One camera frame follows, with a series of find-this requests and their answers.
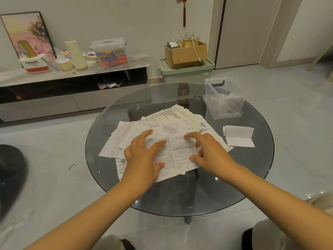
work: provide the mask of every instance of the clear plastic box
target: clear plastic box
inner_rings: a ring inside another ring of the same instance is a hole
[[[229,78],[205,79],[203,100],[214,119],[242,116],[244,96]]]
[[[125,39],[122,37],[93,41],[90,49],[96,54],[101,66],[111,66],[127,63],[125,52]]]

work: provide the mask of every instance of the hand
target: hand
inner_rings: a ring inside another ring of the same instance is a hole
[[[239,165],[231,158],[221,144],[208,133],[201,135],[198,132],[191,132],[184,135],[184,139],[195,138],[195,146],[201,146],[198,155],[191,155],[189,159],[200,167],[222,180],[226,180],[231,171]]]
[[[152,134],[147,130],[134,138],[131,145],[125,149],[127,165],[121,183],[133,186],[134,191],[142,196],[156,182],[164,162],[155,165],[154,159],[157,152],[165,145],[166,141],[154,143],[149,149],[146,148],[146,138]]]

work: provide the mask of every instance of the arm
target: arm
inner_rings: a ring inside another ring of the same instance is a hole
[[[165,142],[146,149],[145,140],[151,133],[152,130],[145,131],[125,149],[127,166],[120,183],[26,250],[92,249],[115,220],[155,183],[164,167],[164,163],[153,165],[153,161]]]
[[[305,249],[333,249],[332,215],[238,165],[210,134],[195,132],[184,138],[195,138],[202,147],[190,160],[238,189],[290,238]]]

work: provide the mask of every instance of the door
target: door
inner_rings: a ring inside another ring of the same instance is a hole
[[[224,0],[216,69],[259,63],[280,2]]]

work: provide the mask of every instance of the stack of papers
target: stack of papers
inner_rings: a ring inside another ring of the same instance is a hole
[[[156,182],[184,175],[187,171],[198,166],[189,160],[189,156],[197,154],[200,148],[195,147],[195,140],[184,140],[183,136],[189,132],[211,134],[228,152],[233,147],[228,146],[222,137],[197,114],[191,113],[182,106],[175,105],[169,109],[142,117],[136,122],[119,122],[117,129],[111,134],[99,156],[116,158],[118,178],[122,179],[126,168],[124,150],[131,141],[142,132],[153,129],[153,133],[146,139],[149,148],[155,142],[166,140],[165,146],[158,152],[155,162],[164,162],[165,167],[160,171]]]
[[[254,147],[252,141],[254,128],[244,126],[223,126],[223,135],[225,136],[228,146]]]

